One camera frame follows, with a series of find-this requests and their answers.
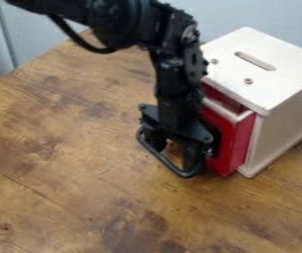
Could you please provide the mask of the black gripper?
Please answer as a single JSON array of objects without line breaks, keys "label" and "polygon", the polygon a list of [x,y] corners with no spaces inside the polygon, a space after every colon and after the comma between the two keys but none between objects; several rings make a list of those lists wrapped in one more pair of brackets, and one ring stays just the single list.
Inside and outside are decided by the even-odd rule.
[{"label": "black gripper", "polygon": [[154,88],[155,104],[141,104],[141,126],[145,147],[162,152],[166,141],[182,144],[182,172],[197,173],[204,165],[213,135],[201,120],[202,90],[191,87],[174,94],[173,89],[163,94]]}]

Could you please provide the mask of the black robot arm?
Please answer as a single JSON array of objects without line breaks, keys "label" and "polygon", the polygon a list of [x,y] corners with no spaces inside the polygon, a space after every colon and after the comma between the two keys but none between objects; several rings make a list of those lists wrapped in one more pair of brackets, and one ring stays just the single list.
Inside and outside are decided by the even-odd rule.
[{"label": "black robot arm", "polygon": [[137,140],[177,176],[194,176],[213,151],[213,135],[201,120],[208,61],[193,17],[157,0],[4,1],[49,17],[90,52],[138,46],[149,53],[155,103],[139,105]]}]

